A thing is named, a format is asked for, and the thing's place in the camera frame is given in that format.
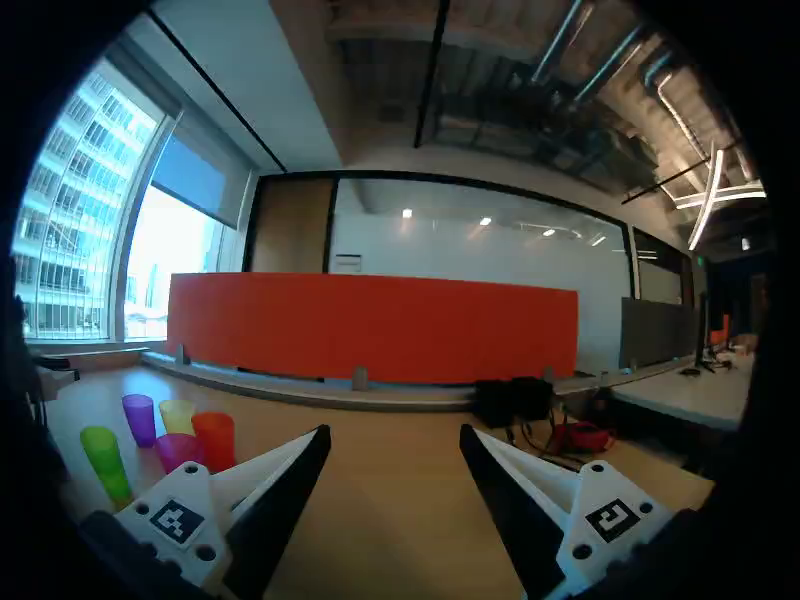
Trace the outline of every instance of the office building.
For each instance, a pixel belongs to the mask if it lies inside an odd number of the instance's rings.
[[[28,337],[107,333],[125,198],[156,122],[104,70],[101,64],[67,102],[25,190],[12,252]]]

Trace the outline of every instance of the orange partition wall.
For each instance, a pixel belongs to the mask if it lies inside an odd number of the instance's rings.
[[[443,279],[173,275],[167,347],[275,375],[467,383],[575,370],[578,294]]]

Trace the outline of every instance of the ceiling light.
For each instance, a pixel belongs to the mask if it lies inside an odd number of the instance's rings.
[[[741,200],[742,198],[766,198],[766,192],[742,192],[741,194],[729,194],[727,196],[722,196],[721,198],[714,198],[714,204],[718,202],[727,202],[728,200]],[[700,206],[703,204],[702,198],[700,200],[691,200],[686,204],[680,204],[675,206],[677,209],[684,209],[684,208],[691,208],[692,206]]]
[[[693,251],[697,247],[697,242],[700,241],[700,236],[706,228],[708,217],[711,214],[711,205],[714,203],[714,198],[717,196],[717,189],[719,189],[719,178],[722,175],[722,159],[725,157],[725,151],[717,150],[714,162],[711,165],[711,175],[709,177],[710,185],[706,189],[703,206],[700,207],[700,214],[697,215],[697,222],[694,224],[692,235],[689,236],[689,251]]]

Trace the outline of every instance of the pink cup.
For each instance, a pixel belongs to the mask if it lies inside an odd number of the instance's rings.
[[[203,464],[203,448],[193,435],[168,433],[156,440],[156,452],[168,475],[186,461]]]

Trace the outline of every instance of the magenta cup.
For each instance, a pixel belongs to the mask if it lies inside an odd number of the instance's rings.
[[[122,397],[122,408],[125,409],[136,445],[140,448],[152,447],[156,441],[153,399],[144,394],[128,394]]]
[[[156,440],[156,452],[167,474],[172,473],[187,460],[203,464],[203,448],[200,441],[186,433],[162,435]]]

